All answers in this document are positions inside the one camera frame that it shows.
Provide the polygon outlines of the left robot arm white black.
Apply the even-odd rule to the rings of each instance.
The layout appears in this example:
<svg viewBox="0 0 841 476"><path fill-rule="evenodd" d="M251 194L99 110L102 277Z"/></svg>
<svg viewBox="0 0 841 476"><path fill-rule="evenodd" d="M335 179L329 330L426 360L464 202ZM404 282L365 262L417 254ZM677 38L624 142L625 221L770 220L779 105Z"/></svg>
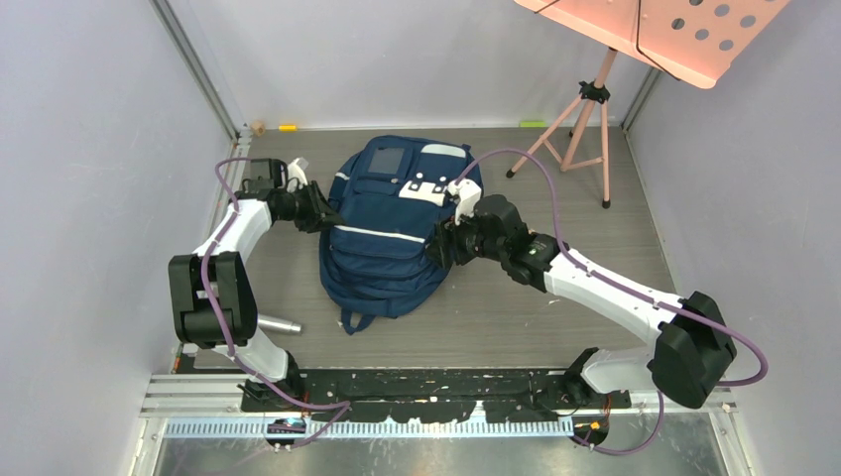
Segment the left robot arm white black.
<svg viewBox="0 0 841 476"><path fill-rule="evenodd" d="M278 221L317 233L343 220L328 205L318 183L307 177L306 159L247 163L251 174L239 189L226 179L220 182L228 203L207 240L169 261L174 327L181 343L224 355L251 380L266 386L266 397L278 409L290 411L304 395L299 367L291 353L261 329L246 263Z"/></svg>

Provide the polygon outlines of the silver metal bottle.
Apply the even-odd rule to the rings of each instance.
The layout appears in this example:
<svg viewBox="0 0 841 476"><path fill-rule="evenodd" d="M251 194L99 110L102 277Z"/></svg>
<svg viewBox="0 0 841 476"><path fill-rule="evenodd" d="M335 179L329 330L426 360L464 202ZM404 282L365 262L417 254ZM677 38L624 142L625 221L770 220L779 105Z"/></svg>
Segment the silver metal bottle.
<svg viewBox="0 0 841 476"><path fill-rule="evenodd" d="M300 323L265 314L258 315L258 325L266 331L280 332L290 335L300 335L302 333L302 325Z"/></svg>

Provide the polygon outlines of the navy blue backpack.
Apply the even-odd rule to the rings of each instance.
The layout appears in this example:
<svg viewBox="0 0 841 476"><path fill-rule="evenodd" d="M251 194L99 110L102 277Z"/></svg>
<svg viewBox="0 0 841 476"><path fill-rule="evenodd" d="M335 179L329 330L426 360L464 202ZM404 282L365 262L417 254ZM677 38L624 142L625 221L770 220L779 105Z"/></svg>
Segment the navy blue backpack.
<svg viewBox="0 0 841 476"><path fill-rule="evenodd" d="M319 277L347 334L411 313L444 282L425 249L455 212L446 192L460 175L483 183L469 146L396 135L371 139L335 174L327 199L342 222L320 236Z"/></svg>

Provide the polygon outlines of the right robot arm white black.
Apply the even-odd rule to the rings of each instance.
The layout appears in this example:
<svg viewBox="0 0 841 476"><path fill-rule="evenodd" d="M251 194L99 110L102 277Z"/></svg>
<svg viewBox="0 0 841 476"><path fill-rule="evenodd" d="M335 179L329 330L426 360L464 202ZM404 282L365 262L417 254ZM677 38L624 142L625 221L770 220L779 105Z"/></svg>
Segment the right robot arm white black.
<svg viewBox="0 0 841 476"><path fill-rule="evenodd" d="M436 225L426 248L441 268L475 258L495 261L514 282L582 304L643 341L623 351L585 349L563 374L576 405L591 407L613 392L659 391L699 409L735 360L733 339L711 297L678 297L613 273L555 237L530 230L501 194L449 193L445 201L455 213Z"/></svg>

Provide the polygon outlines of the small wooden block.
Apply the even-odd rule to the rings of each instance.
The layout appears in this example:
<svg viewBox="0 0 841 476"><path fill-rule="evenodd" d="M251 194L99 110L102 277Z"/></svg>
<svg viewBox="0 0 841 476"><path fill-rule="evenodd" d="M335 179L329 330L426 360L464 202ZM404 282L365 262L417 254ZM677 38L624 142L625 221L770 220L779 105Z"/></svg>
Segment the small wooden block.
<svg viewBox="0 0 841 476"><path fill-rule="evenodd" d="M267 130L266 124L262 120L253 121L250 124L250 129L252 130L252 133L257 137L264 135Z"/></svg>

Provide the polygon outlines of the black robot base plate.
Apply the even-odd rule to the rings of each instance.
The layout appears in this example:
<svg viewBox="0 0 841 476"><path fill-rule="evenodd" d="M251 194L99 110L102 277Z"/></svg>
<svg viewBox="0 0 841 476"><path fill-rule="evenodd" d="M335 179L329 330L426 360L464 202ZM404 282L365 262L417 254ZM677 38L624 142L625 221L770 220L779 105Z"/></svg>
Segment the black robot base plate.
<svg viewBox="0 0 841 476"><path fill-rule="evenodd" d="M491 423L553 421L584 410L624 410L626 392L601 396L561 370L508 369L305 369L279 388L310 405L318 422L350 407L342 420L380 423L463 422L481 410Z"/></svg>

